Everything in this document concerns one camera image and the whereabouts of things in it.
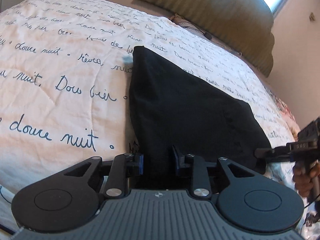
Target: hand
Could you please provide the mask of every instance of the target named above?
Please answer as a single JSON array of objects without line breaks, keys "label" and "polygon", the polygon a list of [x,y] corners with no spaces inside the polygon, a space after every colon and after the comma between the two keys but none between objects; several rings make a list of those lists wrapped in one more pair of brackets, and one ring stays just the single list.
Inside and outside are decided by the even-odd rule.
[{"label": "hand", "polygon": [[301,174],[301,168],[297,165],[293,167],[293,182],[295,182],[295,188],[301,197],[308,197],[310,190],[313,188],[313,183],[311,179],[319,176],[320,174],[320,164],[317,163],[310,171],[309,175]]}]

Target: headboard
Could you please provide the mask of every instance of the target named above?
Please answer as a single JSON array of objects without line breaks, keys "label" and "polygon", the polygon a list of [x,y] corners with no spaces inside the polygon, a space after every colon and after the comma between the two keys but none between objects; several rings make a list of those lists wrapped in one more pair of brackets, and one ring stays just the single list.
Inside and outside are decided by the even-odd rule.
[{"label": "headboard", "polygon": [[142,0],[183,16],[269,76],[275,42],[273,15],[264,0]]}]

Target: scalloped headboard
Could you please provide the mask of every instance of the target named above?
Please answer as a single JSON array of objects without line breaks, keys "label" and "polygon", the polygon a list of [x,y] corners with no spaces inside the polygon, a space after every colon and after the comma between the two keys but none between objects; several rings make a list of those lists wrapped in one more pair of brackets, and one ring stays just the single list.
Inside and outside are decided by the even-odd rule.
[{"label": "scalloped headboard", "polygon": [[264,0],[142,0],[213,34],[266,77],[273,67],[273,15]]}]

